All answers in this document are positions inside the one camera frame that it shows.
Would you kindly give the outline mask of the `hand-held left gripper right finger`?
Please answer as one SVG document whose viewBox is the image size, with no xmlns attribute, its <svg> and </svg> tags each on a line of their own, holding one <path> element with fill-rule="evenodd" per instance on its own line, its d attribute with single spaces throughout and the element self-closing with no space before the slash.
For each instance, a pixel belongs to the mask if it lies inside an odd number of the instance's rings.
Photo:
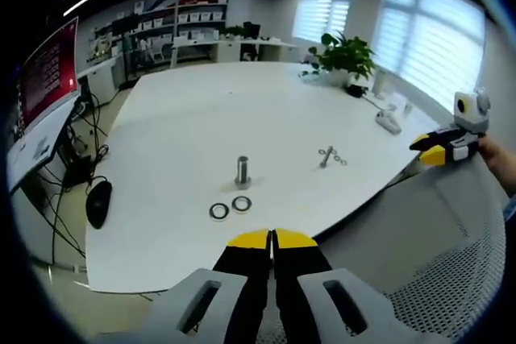
<svg viewBox="0 0 516 344">
<path fill-rule="evenodd" d="M 296 231 L 271 234 L 276 300 L 289 343 L 403 343 L 391 302 Z"/>
</svg>

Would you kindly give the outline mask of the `person's right hand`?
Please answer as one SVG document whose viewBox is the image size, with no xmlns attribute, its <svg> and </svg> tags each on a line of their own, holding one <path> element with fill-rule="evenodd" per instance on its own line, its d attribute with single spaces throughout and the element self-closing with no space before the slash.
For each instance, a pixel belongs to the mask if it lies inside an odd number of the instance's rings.
<svg viewBox="0 0 516 344">
<path fill-rule="evenodd" d="M 496 143 L 488 135 L 479 139 L 479 152 L 488 169 L 508 197 L 515 195 L 515 155 Z"/>
</svg>

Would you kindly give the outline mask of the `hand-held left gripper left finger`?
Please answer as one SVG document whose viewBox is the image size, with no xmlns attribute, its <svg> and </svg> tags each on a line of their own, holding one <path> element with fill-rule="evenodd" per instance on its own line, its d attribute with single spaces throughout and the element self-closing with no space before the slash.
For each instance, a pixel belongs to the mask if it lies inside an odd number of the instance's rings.
<svg viewBox="0 0 516 344">
<path fill-rule="evenodd" d="M 198 269 L 154 302 L 143 343 L 253 343 L 267 302 L 270 231 L 243 233 L 211 270 Z"/>
</svg>

